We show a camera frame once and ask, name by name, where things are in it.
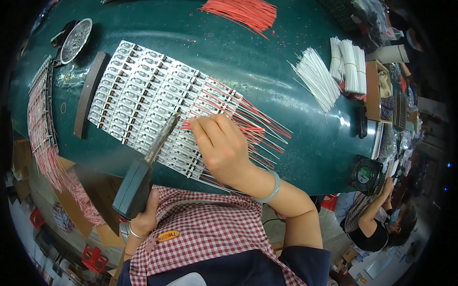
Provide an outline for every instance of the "face mask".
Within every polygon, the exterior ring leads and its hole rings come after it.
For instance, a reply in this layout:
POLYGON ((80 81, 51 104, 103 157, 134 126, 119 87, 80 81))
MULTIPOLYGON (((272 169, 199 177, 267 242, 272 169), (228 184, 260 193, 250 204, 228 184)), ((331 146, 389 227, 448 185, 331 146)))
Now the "face mask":
POLYGON ((393 227, 393 223, 398 219, 398 215, 401 209, 397 209, 391 214, 389 226, 393 227))

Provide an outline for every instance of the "black cord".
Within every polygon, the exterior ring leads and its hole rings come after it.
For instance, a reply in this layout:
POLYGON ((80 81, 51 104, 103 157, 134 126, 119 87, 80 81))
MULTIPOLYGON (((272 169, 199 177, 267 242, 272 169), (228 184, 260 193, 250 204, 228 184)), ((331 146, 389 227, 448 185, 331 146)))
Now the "black cord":
POLYGON ((270 219, 270 220, 268 220, 268 221, 263 222, 262 225, 265 225, 265 224, 266 224, 267 222, 269 222, 269 221, 276 221, 276 220, 279 220, 279 221, 281 221, 281 222, 286 222, 286 220, 284 220, 284 219, 282 219, 282 218, 273 218, 273 219, 270 219))

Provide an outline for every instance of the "red checkered apron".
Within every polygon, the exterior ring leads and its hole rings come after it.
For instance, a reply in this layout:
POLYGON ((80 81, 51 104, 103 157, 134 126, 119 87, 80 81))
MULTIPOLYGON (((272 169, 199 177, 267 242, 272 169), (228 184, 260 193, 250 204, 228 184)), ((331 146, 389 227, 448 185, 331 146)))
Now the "red checkered apron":
POLYGON ((262 227, 262 204, 229 195, 153 188, 160 191, 158 225, 132 254, 132 286, 146 285, 147 277, 157 273, 254 249, 282 268, 286 285, 306 286, 275 255, 262 227), (151 250, 152 241, 168 231, 180 233, 151 250))

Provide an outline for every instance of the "silver bracelet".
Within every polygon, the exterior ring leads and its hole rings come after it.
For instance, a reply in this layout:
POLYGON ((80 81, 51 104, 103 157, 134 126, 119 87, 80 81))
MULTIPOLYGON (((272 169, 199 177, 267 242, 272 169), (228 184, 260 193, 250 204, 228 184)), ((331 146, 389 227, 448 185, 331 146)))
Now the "silver bracelet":
POLYGON ((133 236, 135 236, 135 237, 138 238, 138 239, 147 239, 148 236, 149 236, 149 235, 148 235, 147 237, 141 237, 141 236, 139 236, 139 235, 136 235, 136 234, 132 231, 131 224, 129 224, 129 231, 130 231, 130 233, 131 233, 133 236))
POLYGON ((280 177, 278 176, 277 172, 272 170, 267 170, 267 172, 271 173, 275 177, 275 188, 273 189, 273 192, 270 194, 270 196, 268 196, 267 198, 254 199, 255 201, 262 204, 270 202, 273 198, 275 198, 275 196, 278 194, 278 191, 280 190, 280 177))

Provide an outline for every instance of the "hand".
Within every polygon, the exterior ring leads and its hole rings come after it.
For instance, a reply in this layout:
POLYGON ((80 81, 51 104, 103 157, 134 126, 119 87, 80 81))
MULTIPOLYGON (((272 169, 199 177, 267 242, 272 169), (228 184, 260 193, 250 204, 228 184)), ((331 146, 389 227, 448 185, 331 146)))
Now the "hand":
POLYGON ((224 114, 191 118, 191 129, 212 175, 240 189, 257 168, 248 158, 248 143, 239 127, 224 114))
POLYGON ((147 237, 156 227, 156 211, 159 204, 159 190, 152 189, 146 202, 146 209, 131 220, 131 230, 138 236, 147 237))
POLYGON ((391 196, 391 192, 394 189, 393 178, 389 177, 385 180, 385 185, 383 185, 382 193, 386 196, 391 196))

